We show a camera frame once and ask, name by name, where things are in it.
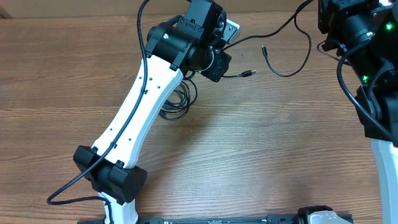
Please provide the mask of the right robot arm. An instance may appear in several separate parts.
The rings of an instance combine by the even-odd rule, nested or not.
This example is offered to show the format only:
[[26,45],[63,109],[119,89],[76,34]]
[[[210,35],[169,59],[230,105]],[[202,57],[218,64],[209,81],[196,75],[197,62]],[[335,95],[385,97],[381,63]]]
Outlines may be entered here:
[[397,223],[397,1],[319,1],[318,28],[323,50],[336,51],[338,83],[370,140],[382,222]]

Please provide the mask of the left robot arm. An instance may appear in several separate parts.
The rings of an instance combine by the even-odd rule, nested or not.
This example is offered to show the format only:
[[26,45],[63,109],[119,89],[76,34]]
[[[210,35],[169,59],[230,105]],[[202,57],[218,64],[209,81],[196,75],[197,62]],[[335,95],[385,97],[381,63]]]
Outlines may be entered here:
[[191,1],[183,16],[154,26],[141,39],[136,80],[107,130],[92,146],[78,146],[73,160],[104,203],[104,223],[136,223],[135,198],[147,172],[137,166],[144,139],[167,98],[187,72],[213,82],[226,73],[230,40],[223,8],[213,1]]

